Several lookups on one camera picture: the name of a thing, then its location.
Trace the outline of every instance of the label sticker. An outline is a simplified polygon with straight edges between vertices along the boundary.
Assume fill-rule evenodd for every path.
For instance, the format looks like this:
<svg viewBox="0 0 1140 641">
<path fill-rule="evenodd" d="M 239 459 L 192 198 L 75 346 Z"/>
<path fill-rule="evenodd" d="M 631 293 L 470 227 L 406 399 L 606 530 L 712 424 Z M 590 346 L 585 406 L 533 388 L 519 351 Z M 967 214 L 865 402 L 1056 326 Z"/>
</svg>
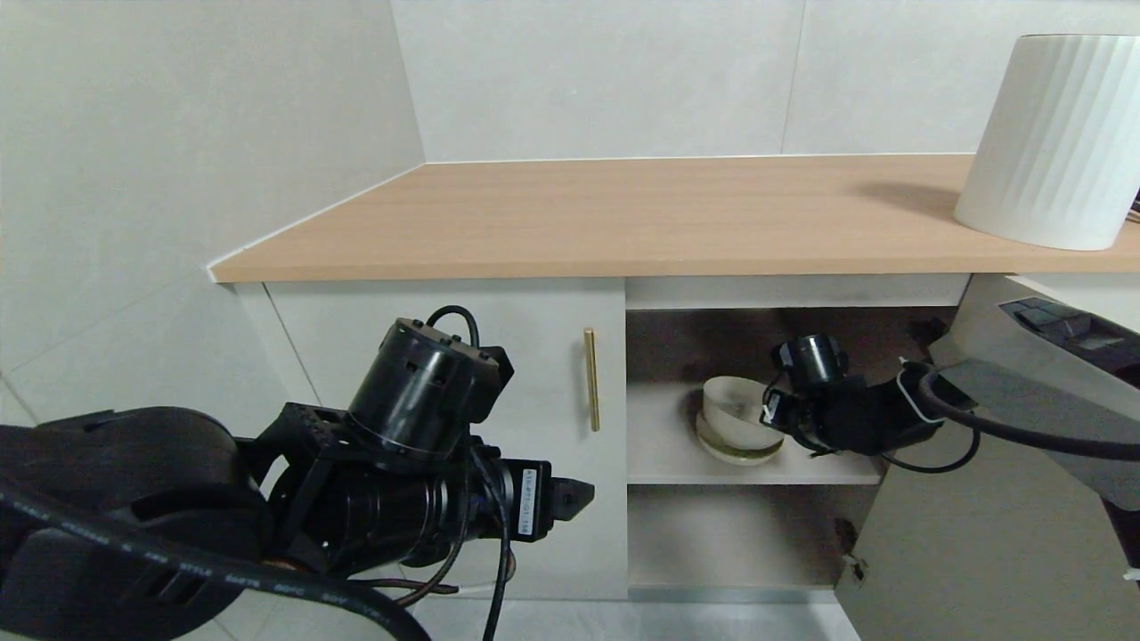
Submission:
<svg viewBox="0 0 1140 641">
<path fill-rule="evenodd" d="M 538 488 L 538 470 L 532 468 L 522 471 L 522 496 L 519 497 L 519 534 L 531 536 L 535 533 L 535 490 Z"/>
</svg>

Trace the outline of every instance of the open cabinet door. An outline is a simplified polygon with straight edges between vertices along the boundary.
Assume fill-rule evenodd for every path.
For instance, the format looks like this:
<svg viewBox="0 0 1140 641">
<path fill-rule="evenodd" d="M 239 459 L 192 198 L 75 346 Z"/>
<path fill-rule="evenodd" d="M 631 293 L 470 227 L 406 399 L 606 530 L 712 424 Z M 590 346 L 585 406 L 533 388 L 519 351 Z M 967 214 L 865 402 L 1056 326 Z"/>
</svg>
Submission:
<svg viewBox="0 0 1140 641">
<path fill-rule="evenodd" d="M 1039 291 L 1137 328 L 1140 278 L 1096 278 Z M 968 443 L 947 424 L 898 457 L 944 464 Z M 889 470 L 853 557 L 836 595 L 863 641 L 1140 638 L 1140 591 L 1100 497 L 1028 447 L 984 437 L 956 472 Z"/>
</svg>

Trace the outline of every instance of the white cabinet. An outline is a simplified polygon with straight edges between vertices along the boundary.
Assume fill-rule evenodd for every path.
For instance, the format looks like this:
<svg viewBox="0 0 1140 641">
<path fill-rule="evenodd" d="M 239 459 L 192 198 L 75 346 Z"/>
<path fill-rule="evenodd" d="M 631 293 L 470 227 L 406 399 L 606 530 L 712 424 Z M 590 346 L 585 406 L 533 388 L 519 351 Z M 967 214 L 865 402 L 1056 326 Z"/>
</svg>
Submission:
<svg viewBox="0 0 1140 641">
<path fill-rule="evenodd" d="M 347 407 L 397 317 L 469 308 L 483 344 L 515 368 L 490 419 L 473 431 L 506 457 L 549 461 L 595 486 L 594 502 L 538 543 L 515 544 L 507 597 L 626 597 L 625 290 L 620 279 L 270 283 L 268 290 L 320 403 Z M 466 336 L 463 319 L 438 326 Z M 601 429 L 591 429 L 584 330 L 596 336 Z M 497 541 L 464 545 L 448 583 L 495 578 Z M 433 568 L 407 570 L 427 576 Z"/>
<path fill-rule="evenodd" d="M 1140 330 L 1137 275 L 1018 281 Z M 948 425 L 899 457 L 945 463 L 967 440 Z M 953 473 L 888 471 L 854 554 L 863 581 L 847 569 L 836 594 L 864 641 L 1135 639 L 1140 630 L 1140 594 L 1122 578 L 1127 561 L 1100 497 L 1045 453 L 995 438 Z"/>
<path fill-rule="evenodd" d="M 1140 276 L 1016 278 L 1140 327 Z M 1099 497 L 1041 452 L 987 438 L 966 468 L 922 476 L 852 454 L 811 459 L 787 439 L 772 462 L 734 468 L 690 433 L 703 380 L 767 380 L 768 350 L 795 334 L 832 334 L 854 373 L 888 380 L 899 356 L 921 358 L 907 323 L 952 322 L 964 287 L 937 275 L 279 283 L 267 286 L 271 305 L 251 311 L 279 316 L 285 331 L 269 342 L 303 365 L 293 388 L 311 384 L 333 407 L 348 405 L 396 317 L 445 305 L 475 314 L 483 342 L 506 348 L 516 370 L 477 433 L 597 490 L 577 519 L 515 546 L 510 597 L 838 598 L 865 641 L 1131 638 L 1140 599 L 1121 579 L 1126 563 Z M 440 326 L 466 333 L 458 318 Z M 898 457 L 944 464 L 968 444 L 969 431 L 948 424 Z M 844 569 L 837 519 L 860 533 L 861 582 Z M 491 581 L 496 558 L 494 541 L 467 544 L 449 582 Z"/>
</svg>

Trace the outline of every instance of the floor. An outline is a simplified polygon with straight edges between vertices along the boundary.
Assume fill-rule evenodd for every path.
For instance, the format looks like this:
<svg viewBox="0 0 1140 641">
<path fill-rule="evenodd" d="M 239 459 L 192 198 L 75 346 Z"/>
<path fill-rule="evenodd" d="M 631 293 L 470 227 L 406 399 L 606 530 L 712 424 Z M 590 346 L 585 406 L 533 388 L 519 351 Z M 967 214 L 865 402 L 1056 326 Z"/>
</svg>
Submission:
<svg viewBox="0 0 1140 641">
<path fill-rule="evenodd" d="M 437 641 L 479 639 L 487 601 L 432 599 L 416 618 Z M 544 641 L 860 641 L 834 603 L 736 606 L 620 601 L 510 601 L 497 639 Z"/>
<path fill-rule="evenodd" d="M 343 610 L 278 598 L 266 598 L 266 603 L 270 608 L 260 617 L 230 616 L 225 619 L 225 626 L 210 622 L 179 641 L 375 641 L 388 638 L 368 620 Z M 434 641 L 471 641 L 482 636 L 487 601 L 430 599 L 416 607 L 415 615 Z M 860 641 L 842 609 L 834 603 L 714 606 L 618 601 L 507 601 L 496 639 Z M 0 631 L 0 641 L 23 640 L 23 636 Z"/>
</svg>

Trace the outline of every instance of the wooden countertop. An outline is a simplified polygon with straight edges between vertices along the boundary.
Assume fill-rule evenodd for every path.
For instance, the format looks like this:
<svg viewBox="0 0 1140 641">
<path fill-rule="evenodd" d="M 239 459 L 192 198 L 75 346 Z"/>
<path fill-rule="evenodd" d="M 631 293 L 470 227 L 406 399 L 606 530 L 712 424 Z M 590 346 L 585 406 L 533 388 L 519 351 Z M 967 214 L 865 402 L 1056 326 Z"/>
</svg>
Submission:
<svg viewBox="0 0 1140 641">
<path fill-rule="evenodd" d="M 427 164 L 212 267 L 219 282 L 1140 271 L 952 218 L 970 155 Z"/>
</svg>

